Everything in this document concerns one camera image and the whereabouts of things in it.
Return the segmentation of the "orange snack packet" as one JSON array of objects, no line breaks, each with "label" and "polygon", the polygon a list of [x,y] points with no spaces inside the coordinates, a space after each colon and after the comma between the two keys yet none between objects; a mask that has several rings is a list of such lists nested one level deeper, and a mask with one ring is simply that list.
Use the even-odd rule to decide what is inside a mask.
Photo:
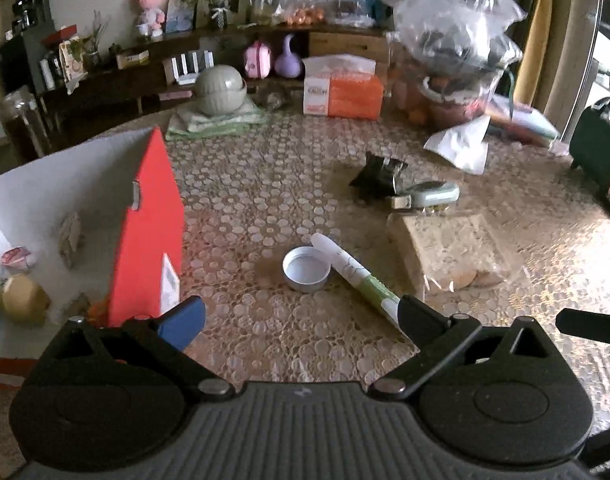
[{"label": "orange snack packet", "polygon": [[85,313],[86,321],[95,327],[108,327],[109,326],[109,299],[96,302],[91,304]]}]

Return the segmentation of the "bagged sliced bread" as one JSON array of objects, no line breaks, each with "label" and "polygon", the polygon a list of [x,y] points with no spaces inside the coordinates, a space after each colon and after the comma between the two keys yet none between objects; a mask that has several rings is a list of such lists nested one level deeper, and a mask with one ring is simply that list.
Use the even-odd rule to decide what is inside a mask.
[{"label": "bagged sliced bread", "polygon": [[421,300],[527,276],[515,247],[485,214],[390,214],[386,229]]}]

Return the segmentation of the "white green tube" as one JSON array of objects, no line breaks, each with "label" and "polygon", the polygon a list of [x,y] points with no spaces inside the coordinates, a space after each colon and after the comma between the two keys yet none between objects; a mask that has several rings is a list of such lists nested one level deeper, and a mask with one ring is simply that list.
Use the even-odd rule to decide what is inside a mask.
[{"label": "white green tube", "polygon": [[315,233],[311,236],[311,244],[372,307],[379,309],[395,327],[399,327],[398,304],[401,298],[331,238]]}]

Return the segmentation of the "light blue case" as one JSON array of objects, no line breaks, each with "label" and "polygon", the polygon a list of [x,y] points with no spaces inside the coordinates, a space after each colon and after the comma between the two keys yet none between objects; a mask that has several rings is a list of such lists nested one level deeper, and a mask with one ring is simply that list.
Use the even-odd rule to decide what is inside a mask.
[{"label": "light blue case", "polygon": [[405,188],[389,198],[393,210],[427,209],[448,206],[460,197],[457,183],[447,181],[421,182]]}]

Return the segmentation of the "yellow round plush toy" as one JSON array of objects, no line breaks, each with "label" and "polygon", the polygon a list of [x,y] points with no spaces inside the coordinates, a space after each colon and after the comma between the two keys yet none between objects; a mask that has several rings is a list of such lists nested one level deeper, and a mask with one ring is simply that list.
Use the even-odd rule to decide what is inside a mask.
[{"label": "yellow round plush toy", "polygon": [[43,287],[26,274],[14,274],[0,284],[0,308],[10,321],[42,325],[51,299]]}]

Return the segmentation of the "black foil snack packet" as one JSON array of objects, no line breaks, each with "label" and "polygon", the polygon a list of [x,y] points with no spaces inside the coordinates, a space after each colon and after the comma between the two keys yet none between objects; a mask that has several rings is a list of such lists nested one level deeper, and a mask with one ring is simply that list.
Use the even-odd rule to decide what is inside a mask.
[{"label": "black foil snack packet", "polygon": [[367,152],[365,166],[349,186],[355,188],[360,200],[385,200],[396,195],[399,177],[407,168],[407,162]]}]

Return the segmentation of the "pink small packet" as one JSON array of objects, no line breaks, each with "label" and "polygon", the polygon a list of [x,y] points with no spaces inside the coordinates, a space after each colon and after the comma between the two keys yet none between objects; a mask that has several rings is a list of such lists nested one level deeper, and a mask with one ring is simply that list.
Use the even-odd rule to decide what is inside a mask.
[{"label": "pink small packet", "polygon": [[36,256],[24,246],[17,246],[6,250],[0,256],[0,262],[8,270],[27,271],[35,266]]}]

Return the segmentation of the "lace tablecloth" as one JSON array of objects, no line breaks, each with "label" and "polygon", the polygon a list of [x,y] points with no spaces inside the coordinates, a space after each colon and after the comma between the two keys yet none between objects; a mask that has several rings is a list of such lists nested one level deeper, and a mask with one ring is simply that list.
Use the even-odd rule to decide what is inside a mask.
[{"label": "lace tablecloth", "polygon": [[403,160],[409,181],[458,183],[459,209],[483,214],[510,252],[509,282],[434,297],[439,312],[494,325],[530,315],[553,332],[562,309],[610,310],[610,218],[566,159],[495,139],[484,173],[470,176],[423,144],[422,133],[395,117],[296,112],[226,136],[168,138],[186,212],[181,292],[206,305],[189,356],[236,385],[370,384],[410,358],[411,344],[339,276],[306,295],[289,289],[280,270],[289,249],[319,232],[394,292],[410,292],[387,236],[389,212],[351,188],[368,153]]}]

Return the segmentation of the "red cardboard box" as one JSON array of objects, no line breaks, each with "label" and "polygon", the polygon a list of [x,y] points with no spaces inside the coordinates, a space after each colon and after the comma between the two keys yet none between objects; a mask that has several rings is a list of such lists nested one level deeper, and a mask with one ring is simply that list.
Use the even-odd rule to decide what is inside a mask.
[{"label": "red cardboard box", "polygon": [[[76,211],[82,238],[68,269],[60,224]],[[24,246],[28,276],[51,299],[40,326],[0,314],[0,358],[36,359],[81,295],[109,299],[109,325],[158,318],[180,301],[185,209],[158,128],[128,131],[68,148],[0,176],[0,256]]]}]

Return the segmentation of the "stack of coloured folders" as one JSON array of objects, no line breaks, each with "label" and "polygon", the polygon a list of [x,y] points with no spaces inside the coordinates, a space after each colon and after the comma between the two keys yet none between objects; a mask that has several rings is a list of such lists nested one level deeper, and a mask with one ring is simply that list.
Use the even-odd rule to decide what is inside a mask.
[{"label": "stack of coloured folders", "polygon": [[539,110],[505,96],[495,94],[485,113],[490,117],[489,127],[512,141],[550,148],[559,138],[559,131]]}]

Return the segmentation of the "grey green round pot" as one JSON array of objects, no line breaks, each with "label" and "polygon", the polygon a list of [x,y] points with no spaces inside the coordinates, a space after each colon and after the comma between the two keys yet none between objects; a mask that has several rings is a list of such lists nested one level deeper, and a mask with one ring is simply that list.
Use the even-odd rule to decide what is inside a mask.
[{"label": "grey green round pot", "polygon": [[235,67],[216,65],[198,76],[193,93],[203,115],[227,115],[242,106],[247,97],[247,84]]}]

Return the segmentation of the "wooden tv cabinet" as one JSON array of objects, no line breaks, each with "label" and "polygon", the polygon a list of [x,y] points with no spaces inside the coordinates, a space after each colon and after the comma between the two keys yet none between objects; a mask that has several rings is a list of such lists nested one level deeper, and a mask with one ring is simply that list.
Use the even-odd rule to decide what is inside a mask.
[{"label": "wooden tv cabinet", "polygon": [[352,54],[377,63],[384,78],[390,62],[386,31],[317,24],[311,26],[228,27],[219,32],[197,29],[173,32],[158,40],[121,52],[118,63],[132,66],[105,70],[85,77],[78,88],[44,92],[40,104],[55,129],[73,139],[93,136],[130,119],[165,110],[185,101],[180,92],[188,84],[176,79],[198,74],[212,64],[225,64],[244,73],[244,52],[256,41],[269,47],[272,58],[283,52],[283,40],[291,36],[291,51],[300,58],[327,54]]}]

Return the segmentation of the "purple gourd toy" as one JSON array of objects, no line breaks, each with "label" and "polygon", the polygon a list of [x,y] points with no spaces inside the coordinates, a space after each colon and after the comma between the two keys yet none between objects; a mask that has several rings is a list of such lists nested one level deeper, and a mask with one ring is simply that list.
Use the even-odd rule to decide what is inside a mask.
[{"label": "purple gourd toy", "polygon": [[284,37],[282,53],[275,61],[275,72],[287,79],[295,79],[302,73],[302,60],[291,49],[293,37],[293,34],[288,34]]}]

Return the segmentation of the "pink plush pig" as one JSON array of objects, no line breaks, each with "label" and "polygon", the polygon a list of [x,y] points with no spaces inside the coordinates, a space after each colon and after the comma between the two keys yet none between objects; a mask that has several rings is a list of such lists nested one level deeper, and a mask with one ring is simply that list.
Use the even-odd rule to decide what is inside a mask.
[{"label": "pink plush pig", "polygon": [[138,34],[142,37],[157,38],[163,34],[165,0],[134,0],[140,9],[137,18]]}]

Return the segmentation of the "photo frame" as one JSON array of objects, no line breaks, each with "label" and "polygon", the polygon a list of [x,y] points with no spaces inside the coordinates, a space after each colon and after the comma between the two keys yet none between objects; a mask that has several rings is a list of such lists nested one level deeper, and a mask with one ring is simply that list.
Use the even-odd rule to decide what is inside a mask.
[{"label": "photo frame", "polygon": [[247,24],[250,0],[197,0],[194,28],[223,30]]}]

